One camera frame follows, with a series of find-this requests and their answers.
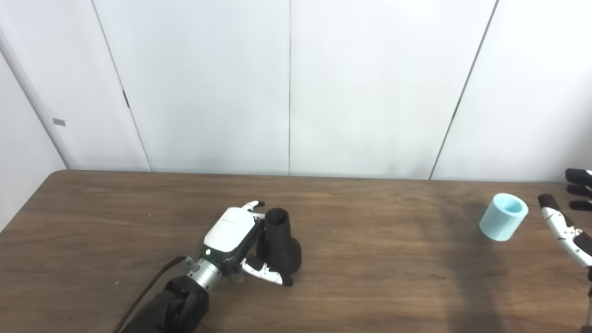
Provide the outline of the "white and black right hand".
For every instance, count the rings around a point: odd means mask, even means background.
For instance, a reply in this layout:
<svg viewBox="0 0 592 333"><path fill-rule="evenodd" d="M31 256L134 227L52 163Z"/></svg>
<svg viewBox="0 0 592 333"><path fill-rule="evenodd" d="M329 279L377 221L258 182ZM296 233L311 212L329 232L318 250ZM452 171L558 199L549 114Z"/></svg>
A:
<svg viewBox="0 0 592 333"><path fill-rule="evenodd" d="M584 197L585 200L569 202L569 208L577 211L591 211L592 172L589 169L568 168L565 170L568 181L566 190L569 194ZM590 269L592 266L592 239L560 208L554 196L542 194L538 196L541 214L554 237L577 263Z"/></svg>

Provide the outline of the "white and black left hand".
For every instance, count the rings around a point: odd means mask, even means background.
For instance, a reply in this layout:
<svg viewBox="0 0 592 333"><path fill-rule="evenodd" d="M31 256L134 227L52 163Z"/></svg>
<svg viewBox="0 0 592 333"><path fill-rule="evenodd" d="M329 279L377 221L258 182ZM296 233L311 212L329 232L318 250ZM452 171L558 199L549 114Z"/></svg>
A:
<svg viewBox="0 0 592 333"><path fill-rule="evenodd" d="M255 211L264 205L253 201L224 211L207 232L198 261L188 276L206 291L213 289L220 278L245 273L280 286L293 286L290 276L250 253L265 230L264 214Z"/></svg>

